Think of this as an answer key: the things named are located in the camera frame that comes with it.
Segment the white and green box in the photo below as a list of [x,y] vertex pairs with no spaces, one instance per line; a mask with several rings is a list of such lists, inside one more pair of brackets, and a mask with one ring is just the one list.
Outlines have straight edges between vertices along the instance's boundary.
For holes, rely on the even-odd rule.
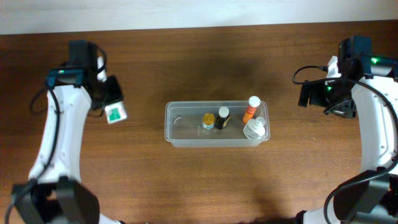
[[104,111],[108,124],[124,121],[128,117],[123,101],[105,106]]

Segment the orange tube with white cap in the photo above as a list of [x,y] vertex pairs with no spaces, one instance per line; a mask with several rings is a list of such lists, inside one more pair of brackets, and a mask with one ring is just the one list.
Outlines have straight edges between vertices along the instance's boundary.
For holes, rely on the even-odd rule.
[[258,96],[251,96],[248,100],[248,107],[246,108],[246,112],[243,116],[243,122],[247,123],[250,119],[253,118],[254,113],[257,110],[257,107],[261,104],[261,100]]

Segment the white squeeze bottle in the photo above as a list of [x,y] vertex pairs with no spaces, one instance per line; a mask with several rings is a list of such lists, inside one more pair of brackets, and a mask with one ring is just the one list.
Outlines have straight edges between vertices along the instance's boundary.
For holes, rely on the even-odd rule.
[[243,133],[248,139],[262,139],[267,134],[265,125],[266,121],[263,117],[250,119],[243,129]]

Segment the dark bottle with white cap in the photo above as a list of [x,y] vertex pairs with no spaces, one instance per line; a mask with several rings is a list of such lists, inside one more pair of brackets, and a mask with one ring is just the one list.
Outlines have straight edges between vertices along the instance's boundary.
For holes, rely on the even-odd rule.
[[216,118],[215,121],[215,127],[217,129],[224,129],[229,121],[229,109],[226,106],[222,106],[219,110],[218,110],[218,116]]

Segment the small jar with gold lid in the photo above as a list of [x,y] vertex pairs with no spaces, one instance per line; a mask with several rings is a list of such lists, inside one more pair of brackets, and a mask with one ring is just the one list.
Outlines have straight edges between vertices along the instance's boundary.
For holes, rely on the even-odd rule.
[[202,119],[202,126],[205,129],[212,129],[215,125],[215,116],[212,113],[206,113]]

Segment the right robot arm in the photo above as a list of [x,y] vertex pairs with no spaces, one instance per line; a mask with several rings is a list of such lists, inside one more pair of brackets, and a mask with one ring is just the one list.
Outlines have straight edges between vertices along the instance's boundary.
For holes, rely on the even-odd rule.
[[343,182],[318,210],[296,223],[397,223],[397,59],[374,55],[371,38],[342,40],[320,80],[299,82],[298,105],[358,118],[361,171]]

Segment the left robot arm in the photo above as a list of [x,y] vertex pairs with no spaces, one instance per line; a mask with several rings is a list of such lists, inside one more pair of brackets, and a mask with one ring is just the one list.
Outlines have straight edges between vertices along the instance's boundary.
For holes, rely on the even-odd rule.
[[126,119],[123,94],[106,69],[53,69],[45,82],[47,118],[38,156],[26,184],[12,188],[12,203],[25,223],[114,223],[81,183],[80,152],[86,117],[106,113],[108,123]]

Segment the clear plastic container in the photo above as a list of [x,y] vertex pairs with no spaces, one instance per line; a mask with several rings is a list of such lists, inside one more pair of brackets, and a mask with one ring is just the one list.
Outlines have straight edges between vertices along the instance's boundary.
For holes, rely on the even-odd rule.
[[[207,113],[217,115],[219,109],[229,109],[230,119],[224,129],[203,127]],[[269,110],[261,101],[254,117],[265,119],[265,134],[260,139],[248,139],[243,132],[243,116],[248,101],[171,101],[165,107],[165,140],[175,147],[256,147],[270,139]]]

